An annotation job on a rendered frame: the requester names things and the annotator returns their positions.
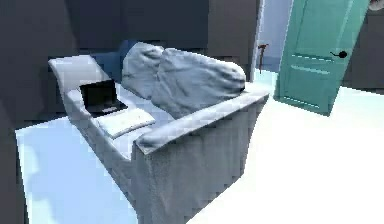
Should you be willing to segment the grey fabric sofa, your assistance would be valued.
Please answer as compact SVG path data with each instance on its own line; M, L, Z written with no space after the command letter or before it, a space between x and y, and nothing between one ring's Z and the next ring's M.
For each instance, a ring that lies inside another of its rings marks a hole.
M187 224L243 174L268 90L233 63L126 41L116 52L48 62L72 125L138 216L138 224ZM115 82L117 99L156 122L109 137L80 86Z

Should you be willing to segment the teal room door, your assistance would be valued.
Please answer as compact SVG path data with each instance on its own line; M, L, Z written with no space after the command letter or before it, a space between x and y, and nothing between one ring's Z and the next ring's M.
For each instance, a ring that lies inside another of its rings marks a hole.
M370 0L294 0L274 99L331 114ZM346 58L330 52L346 51Z

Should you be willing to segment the black open laptop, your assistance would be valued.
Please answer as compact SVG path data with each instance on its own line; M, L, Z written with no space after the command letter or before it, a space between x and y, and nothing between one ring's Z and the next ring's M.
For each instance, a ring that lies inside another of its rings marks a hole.
M127 106L117 99L115 82L105 80L80 86L85 109L93 116L104 116Z

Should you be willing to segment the brown thin stand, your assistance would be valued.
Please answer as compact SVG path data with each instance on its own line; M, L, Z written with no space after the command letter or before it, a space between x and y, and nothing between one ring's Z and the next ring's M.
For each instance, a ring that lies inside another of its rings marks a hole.
M260 44L260 45L258 45L258 49L260 50L259 66L258 66L260 74L262 73L262 65L263 65L264 52L265 52L265 49L267 48L268 45L269 44Z

